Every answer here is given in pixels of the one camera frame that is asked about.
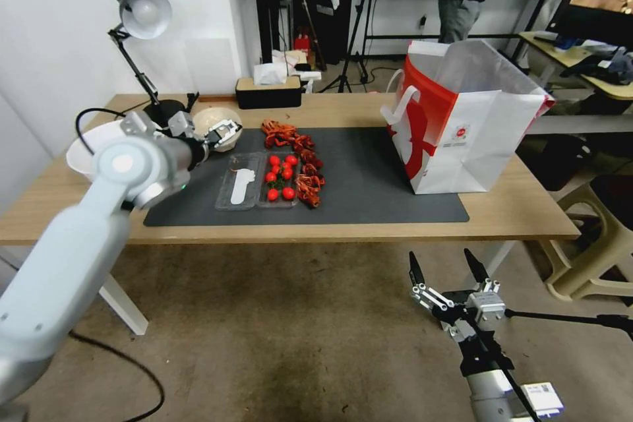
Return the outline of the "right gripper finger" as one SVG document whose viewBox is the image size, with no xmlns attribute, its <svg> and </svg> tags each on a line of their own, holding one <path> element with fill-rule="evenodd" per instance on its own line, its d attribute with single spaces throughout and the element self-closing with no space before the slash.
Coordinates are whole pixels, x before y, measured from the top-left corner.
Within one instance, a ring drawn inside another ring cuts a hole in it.
<svg viewBox="0 0 633 422">
<path fill-rule="evenodd" d="M 468 248 L 464 249 L 464 255 L 471 275 L 477 284 L 476 291 L 480 293 L 498 294 L 500 282 L 490 278 L 483 263 L 480 262 Z"/>
<path fill-rule="evenodd" d="M 408 253 L 411 297 L 435 317 L 454 317 L 458 310 L 453 300 L 427 285 L 418 259 L 413 251 Z"/>
</svg>

